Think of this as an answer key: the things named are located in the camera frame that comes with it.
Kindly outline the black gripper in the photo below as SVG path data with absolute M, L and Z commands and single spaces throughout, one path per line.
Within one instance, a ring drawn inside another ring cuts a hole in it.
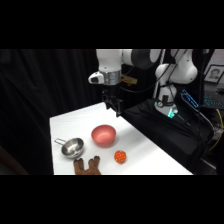
M 118 85 L 103 86 L 102 101 L 106 104 L 106 109 L 114 109 L 116 117 L 121 116 L 122 100 L 120 99 L 120 87 Z

